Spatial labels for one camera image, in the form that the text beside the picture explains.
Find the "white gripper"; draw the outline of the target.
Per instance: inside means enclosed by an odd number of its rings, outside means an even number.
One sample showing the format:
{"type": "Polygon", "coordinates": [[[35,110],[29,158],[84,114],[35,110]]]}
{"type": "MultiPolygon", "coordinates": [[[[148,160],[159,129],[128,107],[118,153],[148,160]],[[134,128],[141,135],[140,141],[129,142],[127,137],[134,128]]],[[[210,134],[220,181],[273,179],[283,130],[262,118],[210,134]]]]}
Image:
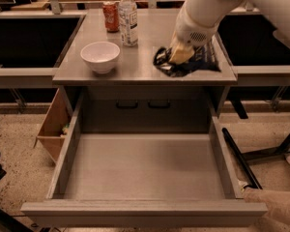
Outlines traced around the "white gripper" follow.
{"type": "Polygon", "coordinates": [[[169,62],[181,65],[191,58],[194,54],[192,45],[205,45],[217,31],[219,20],[219,5],[196,6],[185,2],[176,19],[169,62]]]}

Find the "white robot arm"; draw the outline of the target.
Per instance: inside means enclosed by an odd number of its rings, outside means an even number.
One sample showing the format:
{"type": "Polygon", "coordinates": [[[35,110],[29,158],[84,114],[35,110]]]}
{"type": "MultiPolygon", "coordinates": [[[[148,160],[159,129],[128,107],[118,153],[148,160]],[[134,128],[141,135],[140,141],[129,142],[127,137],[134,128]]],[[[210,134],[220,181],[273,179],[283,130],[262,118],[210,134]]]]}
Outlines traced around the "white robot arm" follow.
{"type": "Polygon", "coordinates": [[[248,2],[275,27],[275,37],[290,48],[290,0],[186,0],[178,13],[170,61],[183,64],[218,30],[224,17],[248,2]]]}

